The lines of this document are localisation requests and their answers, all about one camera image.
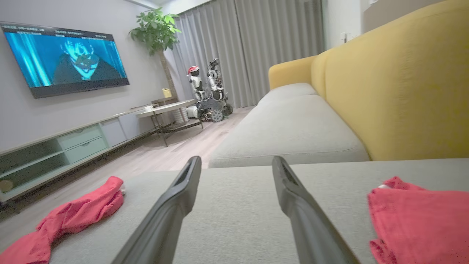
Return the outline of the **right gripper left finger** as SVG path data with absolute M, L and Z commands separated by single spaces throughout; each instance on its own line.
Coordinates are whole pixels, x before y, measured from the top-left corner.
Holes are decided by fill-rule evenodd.
M 172 264 L 183 219 L 196 201 L 201 170 L 201 157 L 191 157 L 112 264 Z

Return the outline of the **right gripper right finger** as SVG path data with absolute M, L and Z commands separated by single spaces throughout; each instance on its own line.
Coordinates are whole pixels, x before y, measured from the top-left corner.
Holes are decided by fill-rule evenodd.
M 290 219 L 300 264 L 360 264 L 283 157 L 273 157 L 278 202 Z

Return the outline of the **red shorts with white stripe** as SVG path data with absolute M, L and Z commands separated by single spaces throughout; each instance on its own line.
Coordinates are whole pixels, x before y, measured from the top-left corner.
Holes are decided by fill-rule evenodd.
M 112 176 L 98 189 L 62 204 L 22 236 L 2 254 L 0 264 L 49 264 L 52 244 L 65 234 L 83 231 L 110 217 L 124 203 L 123 180 Z

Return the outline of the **red basketball jersey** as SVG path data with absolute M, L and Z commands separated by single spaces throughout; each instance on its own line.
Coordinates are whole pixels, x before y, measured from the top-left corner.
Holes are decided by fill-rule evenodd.
M 469 192 L 427 190 L 393 177 L 367 199 L 378 264 L 469 264 Z

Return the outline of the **long grey sofa seat cushion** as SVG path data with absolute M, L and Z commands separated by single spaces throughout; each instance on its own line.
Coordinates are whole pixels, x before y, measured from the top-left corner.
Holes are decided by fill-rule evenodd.
M 362 142 L 318 95 L 258 104 L 214 150 L 209 168 L 369 161 Z

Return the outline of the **white ribbed cylinder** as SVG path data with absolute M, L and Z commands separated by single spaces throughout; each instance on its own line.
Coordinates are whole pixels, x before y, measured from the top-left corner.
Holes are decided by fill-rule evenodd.
M 176 124 L 185 124 L 189 122 L 190 118 L 198 118 L 198 109 L 196 106 L 181 107 L 177 110 L 172 110 L 171 114 Z

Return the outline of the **round white coffee table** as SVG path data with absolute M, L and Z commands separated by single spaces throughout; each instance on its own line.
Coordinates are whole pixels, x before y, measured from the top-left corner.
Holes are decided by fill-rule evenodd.
M 151 121 L 154 125 L 155 132 L 163 140 L 165 147 L 169 147 L 168 143 L 166 142 L 166 139 L 168 137 L 170 137 L 172 134 L 174 134 L 176 132 L 179 132 L 179 131 L 182 131 L 182 130 L 186 130 L 188 128 L 197 127 L 198 125 L 201 126 L 201 128 L 203 129 L 204 125 L 203 125 L 202 121 L 200 119 L 198 119 L 197 122 L 194 122 L 194 123 L 189 124 L 189 125 L 182 125 L 182 126 L 179 126 L 179 127 L 176 127 L 176 128 L 167 129 L 166 127 L 163 127 L 159 123 L 159 116 L 164 114 L 164 113 L 171 112 L 173 110 L 179 110 L 179 112 L 181 114 L 181 117 L 184 118 L 184 115 L 183 115 L 181 109 L 183 107 L 188 107 L 188 106 L 191 106 L 193 104 L 196 104 L 196 102 L 197 102 L 196 100 L 186 100 L 186 101 L 182 101 L 182 102 L 167 104 L 167 105 L 164 105 L 164 106 L 151 107 L 149 109 L 144 109 L 143 111 L 139 111 L 136 114 L 136 116 L 138 118 L 150 117 Z

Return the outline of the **long low TV cabinet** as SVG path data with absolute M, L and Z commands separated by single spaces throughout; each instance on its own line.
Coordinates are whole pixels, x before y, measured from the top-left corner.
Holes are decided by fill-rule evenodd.
M 155 131 L 153 115 L 129 111 L 0 152 L 0 205 Z

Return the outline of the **parked wheeled humanoid robot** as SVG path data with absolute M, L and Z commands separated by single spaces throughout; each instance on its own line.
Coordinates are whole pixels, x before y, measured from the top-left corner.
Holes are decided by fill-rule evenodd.
M 209 62 L 206 74 L 207 88 L 203 85 L 201 73 L 199 76 L 188 77 L 193 95 L 197 101 L 197 117 L 201 121 L 211 120 L 212 122 L 220 122 L 233 113 L 233 107 L 228 103 L 228 93 L 224 89 L 222 75 L 217 68 L 218 66 L 218 58 Z

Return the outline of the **short grey sofa seat cushion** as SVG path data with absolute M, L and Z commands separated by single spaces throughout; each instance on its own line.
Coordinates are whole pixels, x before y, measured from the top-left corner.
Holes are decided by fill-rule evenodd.
M 282 102 L 305 95 L 318 95 L 317 91 L 306 82 L 298 82 L 271 89 L 259 102 L 258 106 L 266 103 Z

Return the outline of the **yellow and grey sofa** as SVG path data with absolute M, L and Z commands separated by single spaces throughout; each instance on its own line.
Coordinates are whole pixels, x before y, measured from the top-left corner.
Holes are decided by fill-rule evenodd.
M 309 83 L 370 160 L 469 158 L 469 0 L 443 0 L 320 55 L 269 69 Z

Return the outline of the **grey pleated curtain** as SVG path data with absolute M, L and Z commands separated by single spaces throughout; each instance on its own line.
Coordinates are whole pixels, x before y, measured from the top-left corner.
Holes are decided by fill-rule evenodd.
M 175 21 L 179 43 L 170 63 L 184 100 L 194 97 L 186 77 L 191 66 L 204 76 L 218 58 L 229 102 L 248 107 L 268 93 L 270 67 L 325 49 L 321 0 L 212 0 Z

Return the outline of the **tall green potted tree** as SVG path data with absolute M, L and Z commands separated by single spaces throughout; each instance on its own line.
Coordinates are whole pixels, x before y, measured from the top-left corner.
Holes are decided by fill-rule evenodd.
M 174 46 L 179 43 L 177 33 L 181 31 L 176 27 L 175 18 L 177 17 L 179 17 L 177 14 L 164 14 L 161 7 L 147 10 L 136 16 L 138 26 L 129 31 L 131 40 L 146 47 L 150 56 L 159 56 L 171 97 L 176 100 L 178 96 L 164 52 L 173 50 Z

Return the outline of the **wall-mounted flat television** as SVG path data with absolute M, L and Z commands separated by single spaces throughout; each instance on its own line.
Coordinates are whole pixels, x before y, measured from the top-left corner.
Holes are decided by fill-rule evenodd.
M 129 85 L 111 34 L 0 22 L 34 98 Z

